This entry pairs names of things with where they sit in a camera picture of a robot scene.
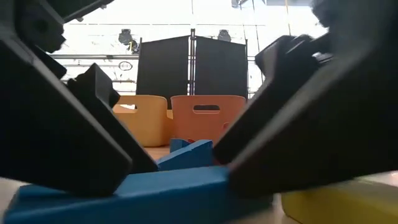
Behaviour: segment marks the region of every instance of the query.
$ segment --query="black room divider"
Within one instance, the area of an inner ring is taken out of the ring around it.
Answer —
[[[246,45],[197,37],[195,94],[248,98]]]
[[[145,42],[138,62],[137,95],[157,95],[167,99],[186,95],[188,88],[189,36]]]

